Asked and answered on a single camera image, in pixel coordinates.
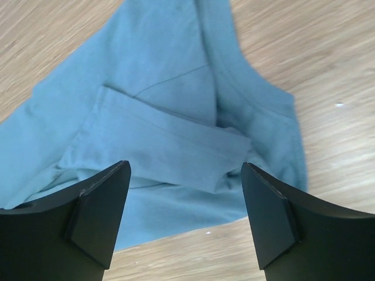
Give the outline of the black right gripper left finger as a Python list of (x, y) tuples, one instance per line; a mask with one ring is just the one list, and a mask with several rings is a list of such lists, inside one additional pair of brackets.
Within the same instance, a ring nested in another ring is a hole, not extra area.
[(101, 280), (110, 267), (131, 168), (1, 211), (2, 280)]

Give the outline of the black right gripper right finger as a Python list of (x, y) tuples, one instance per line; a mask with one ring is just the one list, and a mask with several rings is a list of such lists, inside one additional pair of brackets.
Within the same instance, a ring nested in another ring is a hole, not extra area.
[(241, 180), (267, 280), (374, 280), (374, 215), (329, 203), (251, 163)]

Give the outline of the light blue t shirt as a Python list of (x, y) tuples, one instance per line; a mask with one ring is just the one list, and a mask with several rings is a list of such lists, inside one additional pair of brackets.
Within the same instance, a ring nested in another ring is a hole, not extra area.
[(307, 190), (294, 98), (248, 64), (228, 1), (125, 1), (1, 123), (1, 207), (120, 160), (117, 249), (245, 217), (245, 162)]

